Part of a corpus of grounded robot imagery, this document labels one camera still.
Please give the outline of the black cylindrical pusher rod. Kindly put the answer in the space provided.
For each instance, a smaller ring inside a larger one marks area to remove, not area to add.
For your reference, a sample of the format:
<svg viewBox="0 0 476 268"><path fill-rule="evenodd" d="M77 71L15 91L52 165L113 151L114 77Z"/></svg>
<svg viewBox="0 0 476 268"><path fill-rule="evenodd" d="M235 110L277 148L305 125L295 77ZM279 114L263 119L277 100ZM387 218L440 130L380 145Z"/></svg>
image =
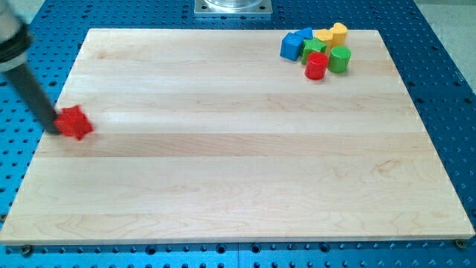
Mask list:
<svg viewBox="0 0 476 268"><path fill-rule="evenodd" d="M42 125L44 131L58 135L59 130L54 124L57 112L52 102L43 91L29 67L23 63L4 73L31 112Z"/></svg>

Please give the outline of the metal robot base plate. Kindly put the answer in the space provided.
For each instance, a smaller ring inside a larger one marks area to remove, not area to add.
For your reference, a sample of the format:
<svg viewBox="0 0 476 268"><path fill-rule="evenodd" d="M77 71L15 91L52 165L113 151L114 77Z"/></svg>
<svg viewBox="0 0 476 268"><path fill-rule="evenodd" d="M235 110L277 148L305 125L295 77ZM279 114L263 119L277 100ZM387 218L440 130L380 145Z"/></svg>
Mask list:
<svg viewBox="0 0 476 268"><path fill-rule="evenodd" d="M245 14L271 15L271 0L195 0L194 13L199 15Z"/></svg>

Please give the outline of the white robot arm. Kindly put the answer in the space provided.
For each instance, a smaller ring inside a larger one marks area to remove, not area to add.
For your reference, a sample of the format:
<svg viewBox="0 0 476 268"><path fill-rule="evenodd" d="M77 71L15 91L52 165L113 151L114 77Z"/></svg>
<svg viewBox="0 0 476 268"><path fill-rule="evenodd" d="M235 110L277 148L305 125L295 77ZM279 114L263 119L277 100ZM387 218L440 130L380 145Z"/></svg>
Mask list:
<svg viewBox="0 0 476 268"><path fill-rule="evenodd" d="M33 42L28 25L6 0L1 0L1 73L28 105L44 131L58 134L57 112L28 67L27 50Z"/></svg>

